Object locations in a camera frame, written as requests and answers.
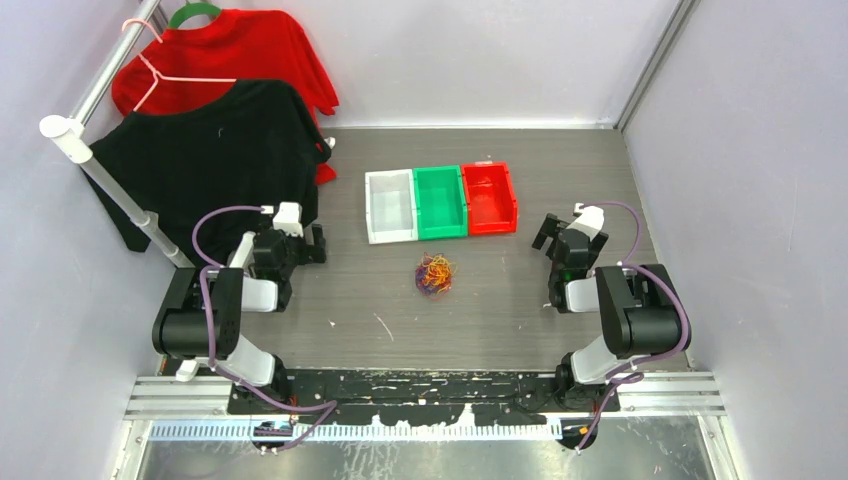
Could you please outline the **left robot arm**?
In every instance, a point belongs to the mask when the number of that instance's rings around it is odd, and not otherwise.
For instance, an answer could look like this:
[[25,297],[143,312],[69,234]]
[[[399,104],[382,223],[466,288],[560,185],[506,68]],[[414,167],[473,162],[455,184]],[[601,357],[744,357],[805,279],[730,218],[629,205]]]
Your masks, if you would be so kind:
[[247,232],[228,265],[179,268],[172,277],[152,327],[154,349],[183,364],[177,377],[190,380],[204,366],[222,369],[269,413],[285,409],[292,388],[282,360],[241,333],[244,313],[282,312],[293,294],[296,267],[326,262],[323,227],[311,238],[269,229]]

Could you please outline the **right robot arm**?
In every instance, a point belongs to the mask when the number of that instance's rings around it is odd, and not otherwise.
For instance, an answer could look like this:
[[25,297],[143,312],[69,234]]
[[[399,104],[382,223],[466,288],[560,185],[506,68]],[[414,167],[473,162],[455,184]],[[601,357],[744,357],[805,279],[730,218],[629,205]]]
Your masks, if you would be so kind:
[[649,361],[685,351],[691,325],[661,264],[596,266],[609,237],[603,211],[587,207],[572,221],[549,213],[533,242],[551,262],[548,299],[561,314],[597,313],[601,332],[585,347],[563,356],[556,367],[554,393],[567,410],[582,409],[610,384]]

